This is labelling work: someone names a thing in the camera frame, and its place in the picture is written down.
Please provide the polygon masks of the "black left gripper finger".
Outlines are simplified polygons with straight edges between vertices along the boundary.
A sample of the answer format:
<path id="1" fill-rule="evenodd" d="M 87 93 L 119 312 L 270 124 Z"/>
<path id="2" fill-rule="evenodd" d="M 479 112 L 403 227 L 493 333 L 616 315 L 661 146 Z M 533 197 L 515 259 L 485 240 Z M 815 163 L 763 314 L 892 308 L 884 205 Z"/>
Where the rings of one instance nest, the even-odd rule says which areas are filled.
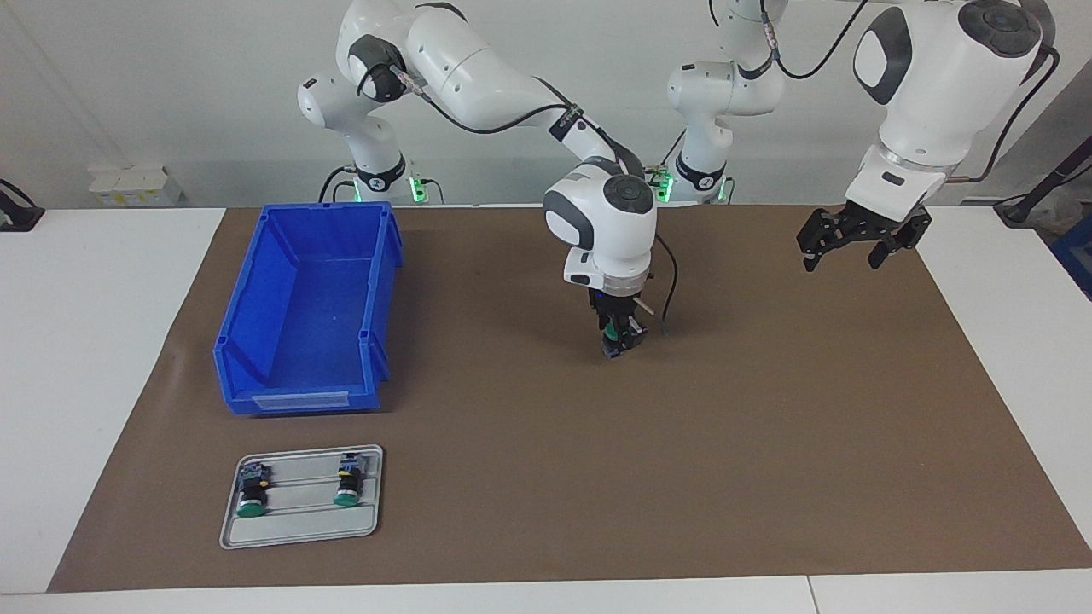
<path id="1" fill-rule="evenodd" d="M 807 272 L 814 272 L 822 257 L 851 243 L 854 219 L 843 212 L 815 209 L 796 234 Z"/>
<path id="2" fill-rule="evenodd" d="M 913 250 L 921 241 L 926 231 L 931 227 L 931 220 L 909 220 L 894 231 L 893 234 L 886 233 L 880 240 L 874 245 L 869 253 L 869 267 L 878 269 L 890 255 L 898 250 Z"/>

